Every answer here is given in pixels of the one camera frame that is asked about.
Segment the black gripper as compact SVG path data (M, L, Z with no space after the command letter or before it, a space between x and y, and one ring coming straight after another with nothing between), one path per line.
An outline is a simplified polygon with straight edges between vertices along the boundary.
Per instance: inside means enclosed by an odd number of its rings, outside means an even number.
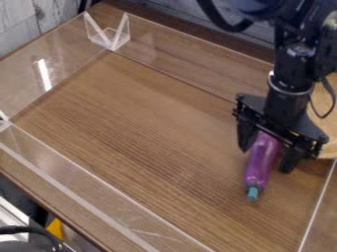
M311 89L298 92L268 87L267 95L235 95L232 115L236 120L237 147L243 153L251 148L257 132L279 140L284 148L279 172L288 174L306 158L318 158L328 137L310 120L306 108Z

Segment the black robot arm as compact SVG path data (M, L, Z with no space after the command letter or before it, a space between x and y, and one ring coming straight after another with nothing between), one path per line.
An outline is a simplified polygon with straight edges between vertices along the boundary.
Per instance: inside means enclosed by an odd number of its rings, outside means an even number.
M337 0L233 0L241 21L231 24L212 0L196 0L209 21L227 32L243 32L256 22L273 26L273 68L265 96L237 94L232 115L239 149L249 149L263 132L286 145L280 172L290 173L304 158L316 158L328 142L308 119L314 85L337 94L327 76L337 72Z

